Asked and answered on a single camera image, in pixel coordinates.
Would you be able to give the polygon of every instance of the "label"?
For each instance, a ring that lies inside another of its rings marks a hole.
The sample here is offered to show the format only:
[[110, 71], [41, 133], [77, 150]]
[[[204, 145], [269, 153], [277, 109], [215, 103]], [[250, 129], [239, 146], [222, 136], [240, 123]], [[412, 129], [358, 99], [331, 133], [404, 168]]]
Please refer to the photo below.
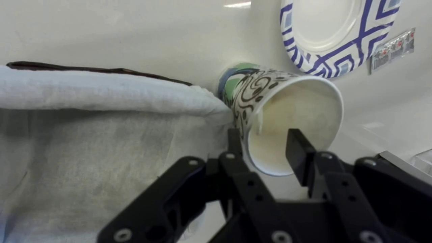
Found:
[[416, 48], [416, 29], [405, 32], [377, 48], [370, 59], [370, 75], [378, 68], [385, 67], [394, 60], [402, 59], [407, 55], [415, 53]]

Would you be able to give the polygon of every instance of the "cup rim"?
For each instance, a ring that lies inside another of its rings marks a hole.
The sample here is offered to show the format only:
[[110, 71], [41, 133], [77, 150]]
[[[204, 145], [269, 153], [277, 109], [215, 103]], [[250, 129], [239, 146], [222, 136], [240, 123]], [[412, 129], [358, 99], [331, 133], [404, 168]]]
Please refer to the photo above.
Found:
[[331, 141], [334, 142], [336, 136], [339, 134], [340, 132], [340, 127], [342, 127], [342, 123], [343, 123], [343, 118], [344, 118], [344, 103], [343, 103], [343, 98], [342, 98], [342, 94], [340, 91], [338, 90], [338, 87], [331, 83], [330, 80], [326, 80], [323, 78], [316, 78], [316, 76], [294, 76], [292, 78], [289, 82], [285, 83], [285, 86], [280, 86], [277, 87], [274, 91], [272, 91], [269, 95], [266, 95], [266, 98], [261, 102], [259, 106], [257, 106], [257, 110], [251, 114], [250, 117], [250, 121], [251, 123], [247, 125], [247, 127], [245, 127], [243, 132], [245, 133], [245, 149], [246, 149], [246, 154], [250, 160], [250, 163], [254, 165], [254, 168], [257, 168], [259, 172], [265, 173], [266, 176], [273, 176], [273, 177], [282, 177], [282, 176], [290, 176], [293, 175], [293, 172], [289, 172], [289, 173], [273, 173], [270, 175], [269, 172], [263, 172], [263, 169], [261, 169], [259, 167], [257, 167], [257, 164], [254, 163], [253, 157], [251, 157], [251, 152], [250, 152], [250, 133], [251, 133], [251, 127], [253, 127], [253, 123], [255, 121], [255, 118], [258, 117], [258, 113], [269, 103], [269, 100], [277, 95], [278, 92], [281, 92], [282, 90], [290, 87], [290, 86], [294, 86], [294, 84], [299, 84], [299, 83], [305, 83], [305, 82], [315, 82], [315, 83], [326, 83], [336, 95], [336, 99], [338, 99], [338, 105], [339, 105], [339, 119], [338, 119], [338, 127], [336, 127], [336, 133], [334, 134], [334, 137], [331, 138]]

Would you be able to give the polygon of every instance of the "plate rim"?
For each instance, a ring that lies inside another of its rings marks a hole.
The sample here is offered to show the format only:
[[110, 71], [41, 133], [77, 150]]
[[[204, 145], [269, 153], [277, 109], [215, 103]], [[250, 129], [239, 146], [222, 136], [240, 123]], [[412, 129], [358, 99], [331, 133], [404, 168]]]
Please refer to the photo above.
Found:
[[294, 2], [281, 0], [280, 28], [285, 52], [305, 75], [324, 79], [340, 78], [362, 67], [388, 37], [401, 9], [401, 0], [363, 0], [361, 19], [347, 37], [334, 49], [316, 55], [303, 51], [296, 42], [292, 24]]

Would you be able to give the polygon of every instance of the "white paper cup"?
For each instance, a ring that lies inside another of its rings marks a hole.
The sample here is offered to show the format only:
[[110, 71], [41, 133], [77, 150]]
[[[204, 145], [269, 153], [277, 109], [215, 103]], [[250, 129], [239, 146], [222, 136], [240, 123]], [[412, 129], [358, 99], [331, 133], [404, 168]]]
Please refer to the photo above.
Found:
[[321, 78], [240, 64], [223, 76], [219, 92], [234, 111], [246, 156], [272, 176], [293, 173], [285, 157], [289, 129], [327, 150], [343, 119], [340, 92]]

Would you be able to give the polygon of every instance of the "cloth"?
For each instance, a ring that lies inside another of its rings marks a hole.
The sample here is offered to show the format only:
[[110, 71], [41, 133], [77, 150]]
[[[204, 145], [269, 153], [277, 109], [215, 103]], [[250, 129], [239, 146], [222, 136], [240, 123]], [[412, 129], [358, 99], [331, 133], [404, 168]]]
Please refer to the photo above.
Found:
[[[95, 242], [178, 159], [224, 152], [232, 122], [199, 87], [4, 67], [0, 109], [0, 242]], [[209, 208], [184, 242], [218, 231]]]
[[[2, 130], [2, 149], [18, 146], [3, 150], [0, 160], [4, 242], [96, 242], [97, 233], [178, 159], [207, 160], [226, 150], [226, 127], [199, 117], [2, 114], [3, 123], [14, 125]], [[207, 214], [184, 242], [205, 242], [218, 231], [220, 210], [212, 206]]]
[[92, 72], [33, 72], [0, 67], [0, 109], [146, 111], [201, 115], [227, 123], [230, 110], [211, 92], [150, 78]]

